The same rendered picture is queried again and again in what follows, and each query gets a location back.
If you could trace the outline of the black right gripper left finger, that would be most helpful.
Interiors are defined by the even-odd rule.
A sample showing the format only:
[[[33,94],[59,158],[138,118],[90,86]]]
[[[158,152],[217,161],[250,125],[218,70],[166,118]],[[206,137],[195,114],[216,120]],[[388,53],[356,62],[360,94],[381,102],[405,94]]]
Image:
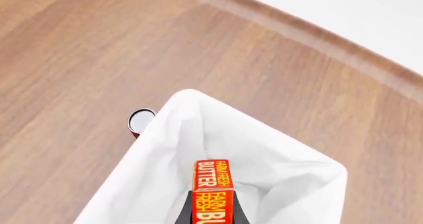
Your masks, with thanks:
[[[192,191],[189,191],[175,224],[192,224]]]

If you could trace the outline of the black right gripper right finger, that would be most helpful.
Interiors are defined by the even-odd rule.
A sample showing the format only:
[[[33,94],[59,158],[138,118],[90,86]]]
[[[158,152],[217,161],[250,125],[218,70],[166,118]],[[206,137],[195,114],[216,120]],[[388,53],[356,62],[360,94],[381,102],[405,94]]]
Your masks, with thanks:
[[[233,224],[250,224],[237,197],[233,192]]]

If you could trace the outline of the red butter box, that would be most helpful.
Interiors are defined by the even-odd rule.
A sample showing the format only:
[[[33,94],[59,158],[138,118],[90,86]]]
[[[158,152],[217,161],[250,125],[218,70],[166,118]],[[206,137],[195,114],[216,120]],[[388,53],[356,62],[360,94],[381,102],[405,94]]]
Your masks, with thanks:
[[[192,179],[192,223],[233,224],[233,204],[229,161],[196,161]]]

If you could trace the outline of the white cloth-lined basket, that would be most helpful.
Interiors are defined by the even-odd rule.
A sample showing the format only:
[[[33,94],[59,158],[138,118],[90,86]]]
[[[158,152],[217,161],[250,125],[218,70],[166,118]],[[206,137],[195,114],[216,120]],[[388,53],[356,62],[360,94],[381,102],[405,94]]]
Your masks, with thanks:
[[[174,224],[206,159],[228,160],[250,224],[340,224],[342,164],[193,89],[171,96],[74,224]]]

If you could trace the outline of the tin with silver lid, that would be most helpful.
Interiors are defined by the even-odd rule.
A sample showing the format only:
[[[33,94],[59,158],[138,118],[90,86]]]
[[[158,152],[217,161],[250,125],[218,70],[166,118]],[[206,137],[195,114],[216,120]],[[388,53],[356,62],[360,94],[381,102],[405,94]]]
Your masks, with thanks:
[[[155,112],[150,108],[138,108],[128,116],[128,129],[135,138],[138,138],[155,116]]]

